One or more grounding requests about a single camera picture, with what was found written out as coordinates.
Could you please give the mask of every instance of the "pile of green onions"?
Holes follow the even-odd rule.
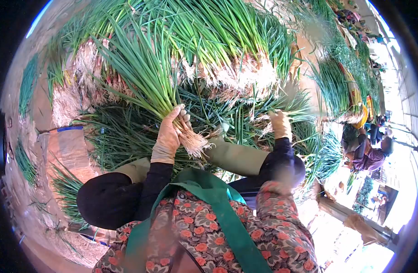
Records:
[[[21,118],[25,118],[27,108],[30,105],[33,91],[35,90],[38,80],[38,54],[34,54],[31,60],[27,63],[22,75],[22,82],[19,89],[19,114]]]
[[[18,143],[16,144],[15,148],[15,159],[18,163],[18,166],[22,172],[22,175],[27,180],[30,186],[35,186],[37,182],[37,171],[36,167],[31,163],[30,159],[28,158],[24,147],[22,146],[22,141],[18,138]]]
[[[81,229],[84,229],[89,225],[83,217],[81,217],[80,211],[77,207],[77,193],[83,183],[81,183],[81,181],[62,163],[59,162],[59,164],[63,168],[63,171],[55,165],[52,166],[54,172],[53,186],[55,188],[55,192],[61,196],[58,200],[59,203],[62,204],[61,209],[68,217],[70,223],[81,224]]]

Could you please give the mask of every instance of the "person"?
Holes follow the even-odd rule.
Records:
[[[188,168],[170,183],[180,145],[180,132],[172,121],[182,115],[181,108],[162,121],[148,165],[134,163],[134,172],[105,174],[80,188],[77,205],[85,219],[100,217],[102,224],[114,221],[115,226],[129,221],[117,229],[117,240],[92,272],[318,272],[312,236],[299,221],[292,196],[299,181],[288,117],[268,113],[275,146],[272,153],[259,157],[257,177],[265,182],[256,195],[254,216],[233,187],[209,172]],[[212,153],[223,154],[225,146],[217,141],[221,145]],[[238,146],[232,151],[244,155]],[[243,160],[246,167],[252,162],[240,156],[236,165],[214,154],[208,158],[238,169]],[[139,174],[149,169],[145,178],[134,175],[137,168]],[[122,180],[127,176],[126,184],[118,176]]]
[[[349,24],[355,24],[358,21],[357,17],[350,10],[339,10],[335,14],[337,14],[341,23],[347,21]]]
[[[381,141],[381,148],[374,149],[367,138],[365,129],[359,129],[359,136],[355,139],[358,147],[354,152],[346,153],[350,162],[347,167],[354,170],[374,171],[381,167],[385,162],[385,158],[393,152],[393,141],[390,137],[385,137]]]

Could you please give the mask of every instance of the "hand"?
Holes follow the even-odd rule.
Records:
[[[289,142],[293,140],[293,133],[291,132],[291,124],[289,123],[289,117],[282,111],[276,113],[270,111],[268,116],[271,118],[271,124],[274,130],[274,138],[280,139],[287,137]]]
[[[184,129],[192,129],[190,115],[183,109],[184,104],[176,106],[162,121],[157,135],[156,144],[153,146],[151,154],[151,163],[162,162],[174,164],[177,148],[180,146],[178,135],[181,131],[173,125],[173,120],[179,116]]]

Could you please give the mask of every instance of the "dirt ground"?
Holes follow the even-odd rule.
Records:
[[[18,170],[13,158],[8,158],[4,183],[10,199],[10,211],[13,214],[16,233],[23,239],[23,247],[36,255],[54,272],[88,272],[98,259],[106,252],[108,247],[99,243],[92,243],[79,234],[65,231],[68,222],[56,201],[58,197],[51,186],[50,163],[53,157],[49,151],[59,153],[56,145],[51,140],[53,136],[48,134],[56,126],[53,124],[52,110],[48,99],[48,84],[46,73],[42,73],[33,94],[31,111],[25,120],[20,121],[18,115],[19,88],[22,80],[23,69],[27,62],[35,54],[39,53],[39,64],[42,63],[41,52],[49,38],[56,33],[68,18],[76,10],[83,7],[88,1],[60,0],[53,1],[39,21],[30,37],[25,39],[15,55],[7,75],[1,108],[6,115],[8,125],[8,142],[11,149],[15,150],[17,138],[20,137],[29,158],[38,167],[39,182],[36,187],[30,187]],[[297,36],[299,48],[304,48],[302,57],[316,64],[313,46],[302,33]],[[311,96],[313,111],[318,112],[318,96],[315,82],[307,77],[311,71],[307,63],[300,66],[300,88],[306,89]],[[44,136],[46,142],[39,141]],[[84,183],[89,178],[98,175],[98,171],[89,164],[87,146],[83,137],[74,139],[74,146],[69,148],[72,152],[60,155],[60,159],[72,160],[74,154],[85,156],[87,165],[82,169],[70,168]],[[298,206],[299,218],[305,226],[310,227],[314,219],[319,215],[317,195],[321,187],[316,183],[310,192],[310,198]]]

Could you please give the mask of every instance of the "orange flower pattern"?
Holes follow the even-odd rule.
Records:
[[[230,205],[273,272],[319,272],[312,236],[298,219],[293,197],[282,194],[279,186],[267,181],[261,187],[257,216],[242,203],[230,201]],[[242,272],[210,205],[179,190],[174,197],[162,200],[155,215],[148,235],[146,272],[169,272],[178,247],[194,258],[201,272]],[[128,237],[139,223],[133,221],[117,229],[119,239],[92,272],[123,273]]]

